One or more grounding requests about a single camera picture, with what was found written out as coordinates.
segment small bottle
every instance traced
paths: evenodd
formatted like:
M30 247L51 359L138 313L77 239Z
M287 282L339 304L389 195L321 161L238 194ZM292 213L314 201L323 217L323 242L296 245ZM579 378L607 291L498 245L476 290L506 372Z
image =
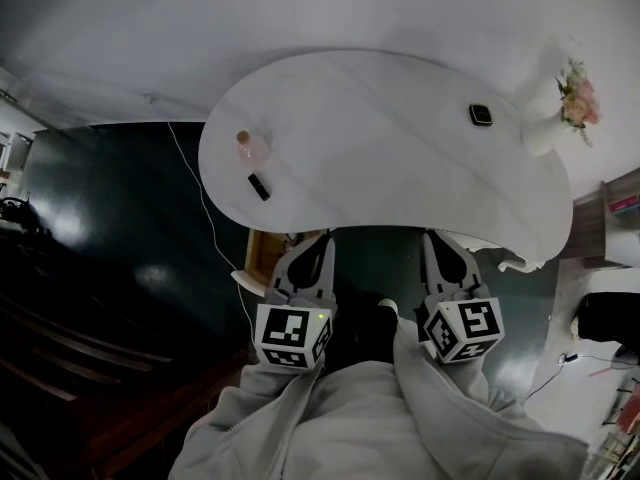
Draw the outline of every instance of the small bottle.
M238 154L254 171L260 169L269 156L269 146L259 135L253 137L247 131L238 132Z

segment white cube with marker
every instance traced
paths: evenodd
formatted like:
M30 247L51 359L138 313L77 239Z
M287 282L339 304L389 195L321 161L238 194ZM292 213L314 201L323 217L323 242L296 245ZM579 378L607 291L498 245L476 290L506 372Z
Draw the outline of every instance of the white cube with marker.
M482 357L504 338L497 298L440 302L424 330L443 363Z
M255 347L263 363L312 369L333 334L330 309L259 304Z

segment gray fabric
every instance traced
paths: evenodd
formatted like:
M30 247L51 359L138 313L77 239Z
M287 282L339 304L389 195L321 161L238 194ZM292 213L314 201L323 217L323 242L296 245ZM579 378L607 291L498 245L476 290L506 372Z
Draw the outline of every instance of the gray fabric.
M446 480L422 446L393 365L367 361L316 383L282 478L415 480L417 471Z
M308 406L323 360L304 374L270 365L247 366L239 388L189 430L173 479L281 478L292 434ZM419 438L445 478L579 478L587 445L544 432L522 408L490 395L482 360L440 367L418 343L413 322L400 319L394 340L398 385ZM337 453L336 462L346 457Z

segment black remote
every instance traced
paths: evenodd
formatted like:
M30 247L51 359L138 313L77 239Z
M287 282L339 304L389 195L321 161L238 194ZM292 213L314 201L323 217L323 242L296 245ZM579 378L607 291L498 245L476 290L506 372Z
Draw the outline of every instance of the black remote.
M493 124L491 112L484 105L469 105L469 116L476 126L491 126Z
M260 199L262 199L263 201L266 201L271 197L271 194L269 194L267 189L264 187L264 185L260 181L260 178L258 178L258 176L256 176L255 173L249 176L249 183L251 183L251 186L258 193L258 195L260 196Z

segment white table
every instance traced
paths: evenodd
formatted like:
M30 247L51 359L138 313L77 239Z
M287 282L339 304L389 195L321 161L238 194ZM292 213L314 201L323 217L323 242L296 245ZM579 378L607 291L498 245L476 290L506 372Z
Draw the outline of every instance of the white table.
M470 103L494 124L474 126ZM271 232L394 225L481 238L529 261L564 246L573 214L553 152L529 156L520 115L484 84L401 55L333 51L290 57L250 74L213 109L200 141L200 175L227 217ZM265 137L247 180L236 134Z

